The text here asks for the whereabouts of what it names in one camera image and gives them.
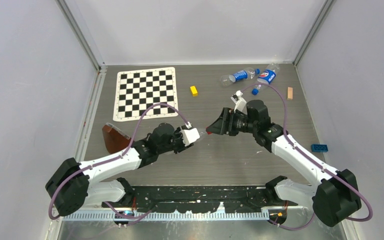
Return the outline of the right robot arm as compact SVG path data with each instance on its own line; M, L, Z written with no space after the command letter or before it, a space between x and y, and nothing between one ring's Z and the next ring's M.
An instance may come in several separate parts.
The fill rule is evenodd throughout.
M329 227L362 207L356 176L348 169L339 171L329 166L302 148L282 126L271 121L262 100L249 101L246 113L223 108L206 131L229 136L252 134L258 145L285 160L309 182L308 185L296 183L285 176L267 182L265 198L271 205L279 205L282 201L296 203L312 210Z

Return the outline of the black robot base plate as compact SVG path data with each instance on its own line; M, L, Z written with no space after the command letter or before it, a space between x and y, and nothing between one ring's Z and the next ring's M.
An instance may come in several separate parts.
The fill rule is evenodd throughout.
M275 198L257 185L154 185L132 186L122 200L110 202L114 208L130 208L145 213L214 213L223 206L226 213L257 213L263 207L296 206Z

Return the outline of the clear bottle red label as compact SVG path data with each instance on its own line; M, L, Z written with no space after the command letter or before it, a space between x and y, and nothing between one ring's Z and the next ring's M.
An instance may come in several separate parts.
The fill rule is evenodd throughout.
M196 140L197 143L202 142L209 134L204 131L199 131L199 138Z

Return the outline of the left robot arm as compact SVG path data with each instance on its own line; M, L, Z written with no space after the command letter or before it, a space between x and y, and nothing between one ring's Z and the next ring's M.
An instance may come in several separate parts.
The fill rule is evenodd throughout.
M162 154L178 154L192 147L200 136L191 124L174 128L161 123L145 138L116 153L90 161L77 162L73 157L64 160L45 184L51 198L50 218L65 217L83 206L103 202L128 207L134 199L129 183L121 178L107 182L108 178L151 165Z

